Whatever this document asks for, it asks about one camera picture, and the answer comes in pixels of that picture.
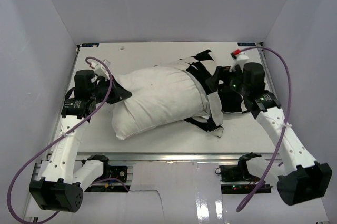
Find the black white checkered pillowcase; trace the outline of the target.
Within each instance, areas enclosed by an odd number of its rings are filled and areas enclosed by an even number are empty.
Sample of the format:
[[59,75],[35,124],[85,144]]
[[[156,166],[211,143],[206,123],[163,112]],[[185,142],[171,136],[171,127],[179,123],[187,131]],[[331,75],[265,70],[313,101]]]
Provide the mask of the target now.
[[179,59],[170,63],[169,66],[184,71],[191,77],[203,102],[204,112],[190,116],[184,121],[219,138],[224,130],[222,127],[223,113],[244,114],[247,112],[247,109],[243,107],[242,96],[225,86],[223,81],[219,81],[217,92],[207,95],[205,81],[214,74],[217,67],[222,67],[218,65],[216,57],[211,50],[205,50],[194,56]]

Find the white pillow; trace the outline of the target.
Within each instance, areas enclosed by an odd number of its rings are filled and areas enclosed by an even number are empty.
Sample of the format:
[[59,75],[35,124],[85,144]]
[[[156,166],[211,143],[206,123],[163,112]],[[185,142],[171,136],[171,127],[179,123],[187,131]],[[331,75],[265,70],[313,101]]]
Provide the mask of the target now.
[[173,67],[150,67],[116,77],[132,96],[113,105],[112,128],[120,140],[161,125],[206,115],[193,79]]

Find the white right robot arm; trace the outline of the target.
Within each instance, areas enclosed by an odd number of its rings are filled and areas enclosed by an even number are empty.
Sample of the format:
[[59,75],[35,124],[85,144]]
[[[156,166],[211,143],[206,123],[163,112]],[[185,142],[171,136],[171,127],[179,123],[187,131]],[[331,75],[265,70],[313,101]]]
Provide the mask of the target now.
[[219,91],[241,95],[244,106],[275,145],[270,161],[253,152],[239,158],[237,173],[242,180],[256,177],[254,191],[270,184],[288,206],[325,195],[332,170],[327,163],[316,160],[286,121],[280,102],[265,88],[265,71],[260,63],[237,65],[234,69],[219,66],[206,82],[216,84]]

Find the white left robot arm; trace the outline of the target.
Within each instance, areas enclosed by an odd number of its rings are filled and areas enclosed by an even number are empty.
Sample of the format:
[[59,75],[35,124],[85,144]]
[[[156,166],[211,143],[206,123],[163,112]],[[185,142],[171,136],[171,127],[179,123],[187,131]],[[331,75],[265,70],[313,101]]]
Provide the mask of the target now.
[[29,191],[42,210],[77,212],[84,191],[95,180],[106,181],[111,176],[108,157],[92,155],[74,171],[76,157],[89,116],[98,104],[114,104],[132,96],[116,81],[110,82],[107,73],[79,70],[74,75],[74,87],[65,97],[61,111],[60,138],[52,151],[41,178],[29,184]]

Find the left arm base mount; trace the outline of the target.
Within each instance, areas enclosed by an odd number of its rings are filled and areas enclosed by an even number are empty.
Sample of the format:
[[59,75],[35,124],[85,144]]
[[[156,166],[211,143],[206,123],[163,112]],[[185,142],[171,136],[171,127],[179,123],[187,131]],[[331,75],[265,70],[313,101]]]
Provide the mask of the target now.
[[127,166],[107,165],[104,173],[94,180],[93,184],[85,192],[128,192],[130,186],[127,183]]

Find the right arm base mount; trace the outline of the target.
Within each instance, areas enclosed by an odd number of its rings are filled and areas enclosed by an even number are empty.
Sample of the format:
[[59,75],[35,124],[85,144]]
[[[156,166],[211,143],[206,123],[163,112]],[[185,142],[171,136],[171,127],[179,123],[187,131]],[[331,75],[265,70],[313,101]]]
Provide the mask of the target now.
[[220,177],[222,195],[248,195],[259,182],[258,177],[245,177],[238,165],[220,165],[215,169]]

